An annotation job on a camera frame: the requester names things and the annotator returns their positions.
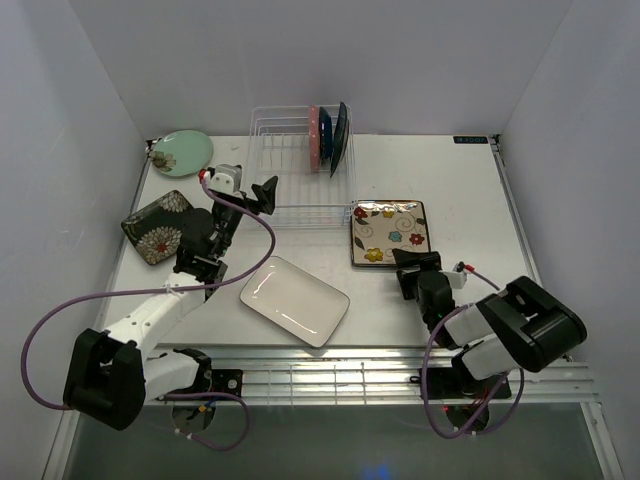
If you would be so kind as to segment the cream floral square plate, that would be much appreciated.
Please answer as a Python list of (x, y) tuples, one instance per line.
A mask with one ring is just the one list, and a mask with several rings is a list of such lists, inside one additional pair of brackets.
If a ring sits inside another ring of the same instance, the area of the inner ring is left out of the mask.
[(351, 217), (352, 265), (393, 268), (394, 249), (431, 251), (424, 204), (418, 200), (358, 201)]

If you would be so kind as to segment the dark blue leaf plate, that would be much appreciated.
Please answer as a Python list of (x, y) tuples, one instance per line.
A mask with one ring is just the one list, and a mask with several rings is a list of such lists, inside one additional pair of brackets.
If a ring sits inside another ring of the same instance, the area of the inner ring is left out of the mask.
[(324, 108), (319, 108), (319, 136), (320, 136), (320, 157), (322, 161), (329, 160), (333, 155), (333, 122), (331, 115)]

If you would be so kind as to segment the teal leaf-shaped plate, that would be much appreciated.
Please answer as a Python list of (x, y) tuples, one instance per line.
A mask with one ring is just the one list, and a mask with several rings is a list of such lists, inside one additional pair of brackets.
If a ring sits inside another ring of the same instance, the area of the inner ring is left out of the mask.
[(338, 119), (333, 135), (333, 152), (331, 156), (330, 176), (333, 176), (345, 154), (350, 129), (350, 116), (347, 105), (339, 104)]

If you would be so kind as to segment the pink polka dot plate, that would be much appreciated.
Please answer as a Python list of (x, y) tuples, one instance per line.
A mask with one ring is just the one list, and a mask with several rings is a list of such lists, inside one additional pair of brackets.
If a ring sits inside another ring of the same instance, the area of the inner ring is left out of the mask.
[(315, 105), (308, 108), (309, 164), (312, 173), (318, 173), (321, 165), (319, 109)]

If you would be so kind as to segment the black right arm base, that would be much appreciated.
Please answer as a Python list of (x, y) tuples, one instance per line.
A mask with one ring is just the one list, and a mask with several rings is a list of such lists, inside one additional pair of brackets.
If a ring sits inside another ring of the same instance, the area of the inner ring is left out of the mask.
[(464, 380), (453, 368), (436, 367), (429, 369), (427, 392), (430, 401), (443, 399), (477, 399), (494, 387), (499, 380), (495, 375), (485, 380)]

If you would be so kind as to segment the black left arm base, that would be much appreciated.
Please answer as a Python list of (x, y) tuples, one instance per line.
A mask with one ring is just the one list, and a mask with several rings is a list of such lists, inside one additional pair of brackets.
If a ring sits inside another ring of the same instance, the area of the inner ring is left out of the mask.
[(241, 369), (212, 369), (204, 374), (208, 392), (223, 392), (242, 396), (244, 371)]

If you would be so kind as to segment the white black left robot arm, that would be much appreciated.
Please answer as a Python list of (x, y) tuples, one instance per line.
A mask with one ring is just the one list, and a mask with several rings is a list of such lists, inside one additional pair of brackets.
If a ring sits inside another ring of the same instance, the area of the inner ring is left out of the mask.
[(277, 177), (239, 189), (238, 168), (201, 172), (211, 208), (182, 213), (176, 263), (163, 287), (125, 318), (76, 339), (63, 390), (65, 406), (116, 430), (130, 426), (148, 400), (186, 395), (201, 399), (212, 389), (212, 362), (193, 348), (152, 352), (189, 313), (228, 284), (223, 257), (243, 217), (258, 219), (276, 208)]

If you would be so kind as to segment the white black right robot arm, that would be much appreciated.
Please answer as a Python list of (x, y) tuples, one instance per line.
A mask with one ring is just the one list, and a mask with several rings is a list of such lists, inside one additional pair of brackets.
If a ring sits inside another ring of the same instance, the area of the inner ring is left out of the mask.
[(520, 276), (468, 307), (453, 292), (475, 269), (460, 262), (442, 269), (437, 252), (392, 251), (403, 298), (416, 302), (432, 343), (455, 350), (449, 367), (429, 374), (434, 399), (482, 395), (505, 372), (537, 373), (587, 339), (579, 316), (527, 276)]

